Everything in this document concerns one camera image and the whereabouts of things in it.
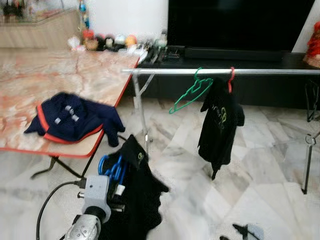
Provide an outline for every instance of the black tv screen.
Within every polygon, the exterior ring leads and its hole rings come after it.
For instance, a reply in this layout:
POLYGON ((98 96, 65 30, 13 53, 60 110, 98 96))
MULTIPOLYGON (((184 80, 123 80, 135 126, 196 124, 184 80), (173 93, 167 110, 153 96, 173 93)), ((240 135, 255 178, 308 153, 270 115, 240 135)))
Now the black tv screen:
POLYGON ((169 0, 168 45, 291 51, 315 0, 169 0))

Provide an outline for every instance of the hanging black shirt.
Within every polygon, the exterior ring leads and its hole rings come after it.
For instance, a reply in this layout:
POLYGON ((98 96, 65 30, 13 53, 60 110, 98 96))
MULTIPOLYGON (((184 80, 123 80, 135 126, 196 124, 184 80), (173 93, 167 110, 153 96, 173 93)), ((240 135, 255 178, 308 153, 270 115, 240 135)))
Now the hanging black shirt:
POLYGON ((213 81, 201 112, 207 110, 199 139, 199 155, 211 162, 212 180, 222 165, 230 163, 237 126, 243 126, 245 115, 227 83, 220 78, 213 81))

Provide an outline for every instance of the green hanger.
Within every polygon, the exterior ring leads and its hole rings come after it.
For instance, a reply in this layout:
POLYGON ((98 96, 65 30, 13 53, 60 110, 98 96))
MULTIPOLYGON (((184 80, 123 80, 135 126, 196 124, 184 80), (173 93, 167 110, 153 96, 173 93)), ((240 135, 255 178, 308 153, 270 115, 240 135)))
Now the green hanger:
POLYGON ((194 74, 195 82, 194 82, 193 86, 190 87, 190 88, 186 91, 186 93, 183 94, 183 95, 178 99, 178 101, 176 101, 176 102, 174 103, 174 109, 172 109, 172 107, 171 107, 170 110, 169 110, 169 114, 173 114, 173 113, 179 111, 180 109, 188 106, 189 104, 192 104, 195 100, 197 100, 200 96, 202 96, 202 95, 205 93, 205 91, 207 91, 207 90, 211 87, 212 83, 214 82, 214 80, 213 80, 212 78, 207 78, 207 79, 202 79, 202 80, 200 80, 200 79, 198 78, 198 71, 199 71, 200 69, 202 69, 202 67, 199 67, 199 68, 197 69, 197 71, 195 72, 195 74, 194 74), (191 92, 191 94, 194 94, 195 92, 197 92, 197 91, 201 88, 202 83, 207 83, 207 82, 208 82, 208 86, 207 86, 198 96, 196 96, 194 99, 192 99, 191 101, 189 101, 189 102, 186 103, 185 105, 177 108, 177 104, 181 101, 181 99, 183 99, 185 96, 187 96, 190 92, 191 92))

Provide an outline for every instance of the clothing rack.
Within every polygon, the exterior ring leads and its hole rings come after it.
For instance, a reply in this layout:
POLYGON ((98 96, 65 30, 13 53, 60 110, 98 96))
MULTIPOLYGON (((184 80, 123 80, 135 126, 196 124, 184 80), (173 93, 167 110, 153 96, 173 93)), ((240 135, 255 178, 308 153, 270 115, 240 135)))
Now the clothing rack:
MULTIPOLYGON (((140 118, 142 122, 142 129, 145 139, 145 149, 149 153, 149 136, 148 128, 146 125, 146 119, 144 114, 144 108, 142 105, 141 95, 147 89, 148 85, 152 81, 155 75, 194 75, 196 72, 198 75, 215 75, 226 74, 231 75, 319 75, 320 70, 317 69, 155 69, 155 68, 133 68, 123 69, 123 73, 132 74, 136 105, 139 109, 140 118), (144 86, 140 89, 138 82, 138 75, 150 75, 144 86)), ((307 134, 305 141, 307 143, 307 151, 304 166, 304 175, 302 183, 302 192, 307 194, 308 181, 311 165, 312 148, 316 144, 316 138, 320 135, 320 132, 311 136, 307 134)))

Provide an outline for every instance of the metal table leg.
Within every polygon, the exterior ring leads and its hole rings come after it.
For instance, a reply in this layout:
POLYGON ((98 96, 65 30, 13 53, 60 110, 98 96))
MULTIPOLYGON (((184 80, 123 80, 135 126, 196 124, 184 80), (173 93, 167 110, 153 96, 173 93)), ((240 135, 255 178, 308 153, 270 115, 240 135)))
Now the metal table leg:
POLYGON ((307 194, 307 192, 308 192, 308 182, 309 182, 309 173, 310 173, 310 165, 311 165, 312 147, 313 147, 312 145, 308 145, 306 148, 303 183, 302 183, 302 188, 301 188, 303 194, 307 194))
POLYGON ((45 169, 45 170, 42 170, 42 171, 38 171, 36 172, 35 174, 33 174, 30 178, 33 180, 37 175, 39 174, 44 174, 46 172, 49 172, 55 165, 56 163, 56 159, 54 157, 51 157, 51 160, 50 160, 50 166, 49 168, 45 169))
POLYGON ((50 166, 49 166, 49 168, 48 168, 48 169, 45 169, 45 170, 42 170, 42 171, 39 171, 39 172, 36 172, 36 173, 33 174, 30 178, 31 178, 31 179, 34 179, 34 178, 35 178, 36 176, 38 176, 39 174, 43 174, 43 173, 49 172, 49 171, 54 167, 55 163, 59 164, 61 167, 63 167, 65 170, 67 170, 69 173, 71 173, 72 175, 76 176, 77 178, 80 178, 80 179, 84 178, 84 177, 85 177, 85 174, 86 174, 86 172, 87 172, 87 170, 88 170, 88 168, 89 168, 89 166, 90 166, 90 164, 91 164, 91 162, 92 162, 92 159, 94 159, 94 157, 95 157, 95 154, 96 154, 96 152, 97 152, 97 150, 98 150, 98 147, 99 147, 102 139, 103 139, 103 138, 101 138, 101 139, 99 140, 99 142, 98 142, 98 144, 97 144, 97 146, 96 146, 93 154, 90 156, 90 158, 89 158, 87 164, 85 165, 84 170, 83 170, 83 172, 82 172, 81 175, 80 175, 79 173, 77 173, 76 171, 74 171, 71 167, 69 167, 68 165, 66 165, 65 163, 63 163, 63 162, 59 159, 58 156, 51 156, 51 161, 50 161, 50 166))

